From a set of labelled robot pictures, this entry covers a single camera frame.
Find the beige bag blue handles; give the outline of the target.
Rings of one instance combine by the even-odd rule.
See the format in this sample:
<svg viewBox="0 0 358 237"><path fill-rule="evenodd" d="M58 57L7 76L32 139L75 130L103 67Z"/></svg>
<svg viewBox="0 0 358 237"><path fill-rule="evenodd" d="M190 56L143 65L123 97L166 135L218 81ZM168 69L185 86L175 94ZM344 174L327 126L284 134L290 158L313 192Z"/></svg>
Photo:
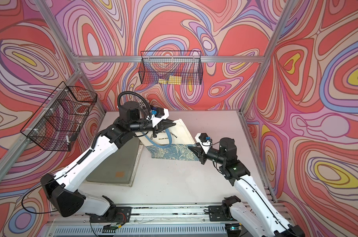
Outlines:
<svg viewBox="0 0 358 237"><path fill-rule="evenodd" d="M150 152L153 159L198 161L198 157L190 151L195 141L181 119L174 121L175 126L170 127L153 137L152 132L137 132L141 143Z"/></svg>

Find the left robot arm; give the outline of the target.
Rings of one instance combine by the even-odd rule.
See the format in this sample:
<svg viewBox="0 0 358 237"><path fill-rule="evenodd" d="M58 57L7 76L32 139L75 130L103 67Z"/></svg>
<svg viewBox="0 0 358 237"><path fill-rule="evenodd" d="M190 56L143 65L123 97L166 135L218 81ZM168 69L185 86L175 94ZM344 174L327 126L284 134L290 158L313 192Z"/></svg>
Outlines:
<svg viewBox="0 0 358 237"><path fill-rule="evenodd" d="M97 215L106 220L116 216L116 204L108 197L96 197L79 190L83 181L109 156L132 138L152 132L154 137L176 123L168 109L151 107L140 94L121 92L117 97L119 117L101 130L92 145L76 160L56 174L45 174L40 183L50 203L62 217L77 213Z"/></svg>

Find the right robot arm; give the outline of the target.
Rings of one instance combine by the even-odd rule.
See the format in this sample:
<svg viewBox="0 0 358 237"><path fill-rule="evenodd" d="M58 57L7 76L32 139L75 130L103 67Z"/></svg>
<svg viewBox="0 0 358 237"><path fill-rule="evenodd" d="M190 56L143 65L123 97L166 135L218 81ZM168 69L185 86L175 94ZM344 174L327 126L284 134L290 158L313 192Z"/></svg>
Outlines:
<svg viewBox="0 0 358 237"><path fill-rule="evenodd" d="M202 164L207 160L220 165L216 170L229 181L251 207L247 209L237 196L222 201L221 209L226 219L238 221L253 237L303 237L304 231L292 225L257 187L250 171L238 159L237 147L232 138L222 138L219 147L213 148L212 138L206 133L195 136L196 145L190 146Z"/></svg>

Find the yellow sticky notes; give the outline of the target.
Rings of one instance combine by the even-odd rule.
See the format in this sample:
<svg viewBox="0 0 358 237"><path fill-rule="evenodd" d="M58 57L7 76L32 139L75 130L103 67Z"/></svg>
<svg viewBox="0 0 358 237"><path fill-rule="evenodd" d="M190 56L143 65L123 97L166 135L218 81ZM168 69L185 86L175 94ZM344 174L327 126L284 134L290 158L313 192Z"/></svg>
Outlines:
<svg viewBox="0 0 358 237"><path fill-rule="evenodd" d="M182 77L180 76L169 76L165 79L158 79L158 83L162 85L181 85Z"/></svg>

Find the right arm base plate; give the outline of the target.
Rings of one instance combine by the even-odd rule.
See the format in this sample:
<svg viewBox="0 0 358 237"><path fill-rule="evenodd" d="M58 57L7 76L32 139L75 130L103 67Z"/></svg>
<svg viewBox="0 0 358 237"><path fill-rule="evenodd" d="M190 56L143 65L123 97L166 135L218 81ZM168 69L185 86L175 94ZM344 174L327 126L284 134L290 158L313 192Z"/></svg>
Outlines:
<svg viewBox="0 0 358 237"><path fill-rule="evenodd" d="M237 222L223 205L210 205L203 212L209 215L211 222Z"/></svg>

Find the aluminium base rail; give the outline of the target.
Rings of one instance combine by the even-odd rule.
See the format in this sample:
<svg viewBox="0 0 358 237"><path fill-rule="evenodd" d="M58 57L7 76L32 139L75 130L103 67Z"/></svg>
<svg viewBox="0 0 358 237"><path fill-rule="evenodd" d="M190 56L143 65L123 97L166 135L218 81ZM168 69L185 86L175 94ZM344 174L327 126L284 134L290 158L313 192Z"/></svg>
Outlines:
<svg viewBox="0 0 358 237"><path fill-rule="evenodd" d="M237 221L226 219L221 203L127 204L119 206L119 221L126 224L111 229L88 215L63 218L53 215L43 237L249 237Z"/></svg>

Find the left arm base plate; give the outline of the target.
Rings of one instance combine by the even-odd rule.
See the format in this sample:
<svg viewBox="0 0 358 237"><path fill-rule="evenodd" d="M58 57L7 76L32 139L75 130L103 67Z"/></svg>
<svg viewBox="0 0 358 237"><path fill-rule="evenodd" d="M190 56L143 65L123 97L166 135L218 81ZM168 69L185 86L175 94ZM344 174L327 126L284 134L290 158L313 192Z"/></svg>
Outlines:
<svg viewBox="0 0 358 237"><path fill-rule="evenodd" d="M91 223L128 223L132 208L129 206L113 206L104 215L90 214Z"/></svg>

